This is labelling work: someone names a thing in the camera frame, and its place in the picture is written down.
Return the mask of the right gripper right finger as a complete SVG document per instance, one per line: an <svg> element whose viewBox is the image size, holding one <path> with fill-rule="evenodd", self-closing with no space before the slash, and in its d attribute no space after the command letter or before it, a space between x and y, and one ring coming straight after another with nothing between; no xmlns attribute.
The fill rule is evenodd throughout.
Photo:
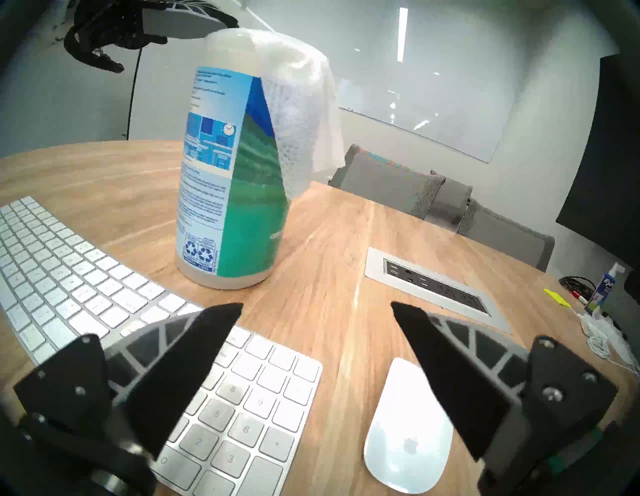
<svg viewBox="0 0 640 496"><path fill-rule="evenodd" d="M482 325L392 302L435 398L475 461L479 481L551 476L548 460L582 441L618 387L555 338L529 349Z"/></svg>

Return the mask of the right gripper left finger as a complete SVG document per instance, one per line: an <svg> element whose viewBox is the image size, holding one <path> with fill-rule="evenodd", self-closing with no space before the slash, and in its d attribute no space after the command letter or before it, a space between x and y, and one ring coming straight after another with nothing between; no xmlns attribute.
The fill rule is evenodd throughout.
<svg viewBox="0 0 640 496"><path fill-rule="evenodd" d="M33 443L79 458L156 458L210 373L242 303L149 324L106 350L87 334L15 387Z"/></svg>

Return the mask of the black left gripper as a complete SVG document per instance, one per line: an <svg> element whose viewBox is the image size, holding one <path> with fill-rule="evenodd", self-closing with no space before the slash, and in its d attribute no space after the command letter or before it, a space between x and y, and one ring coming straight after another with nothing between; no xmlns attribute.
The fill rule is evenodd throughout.
<svg viewBox="0 0 640 496"><path fill-rule="evenodd" d="M136 50L166 44L167 37L204 39L238 27L212 1L79 1L64 47L78 62L119 74L124 66L104 54L104 47Z"/></svg>

